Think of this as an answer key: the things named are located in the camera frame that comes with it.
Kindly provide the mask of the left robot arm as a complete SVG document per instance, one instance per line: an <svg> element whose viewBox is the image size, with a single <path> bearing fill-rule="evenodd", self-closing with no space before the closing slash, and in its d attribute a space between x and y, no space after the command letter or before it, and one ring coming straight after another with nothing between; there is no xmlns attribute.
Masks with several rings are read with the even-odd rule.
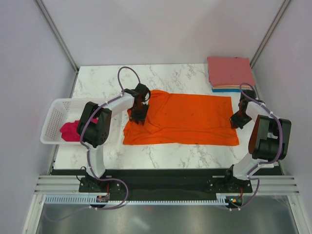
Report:
<svg viewBox="0 0 312 234"><path fill-rule="evenodd" d="M146 85L139 83L135 89L125 89L116 97L97 104L85 104L77 126L80 143L87 149L88 175L92 176L90 186L97 192L105 190L106 178L102 177L106 171L103 160L103 144L110 132L111 120L123 111L129 110L129 120L138 125L144 125L149 105L147 101L151 91Z"/></svg>

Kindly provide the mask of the orange t-shirt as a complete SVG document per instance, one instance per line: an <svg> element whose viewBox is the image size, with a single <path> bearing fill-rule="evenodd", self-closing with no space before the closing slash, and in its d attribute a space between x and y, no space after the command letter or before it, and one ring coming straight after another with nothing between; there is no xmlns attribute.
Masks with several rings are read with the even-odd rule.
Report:
<svg viewBox="0 0 312 234"><path fill-rule="evenodd" d="M127 122L124 145L239 145L236 130L230 124L230 97L152 90L148 104L144 124Z"/></svg>

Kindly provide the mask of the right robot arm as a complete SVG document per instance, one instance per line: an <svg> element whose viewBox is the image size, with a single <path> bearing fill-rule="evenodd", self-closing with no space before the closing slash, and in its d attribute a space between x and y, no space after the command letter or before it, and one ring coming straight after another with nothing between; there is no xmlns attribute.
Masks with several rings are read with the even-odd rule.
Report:
<svg viewBox="0 0 312 234"><path fill-rule="evenodd" d="M239 110L230 117L233 129L242 129L251 121L254 127L247 154L226 171L223 186L229 192L236 191L263 166L273 166L287 155L291 121L277 117L255 98L254 90L241 91Z"/></svg>

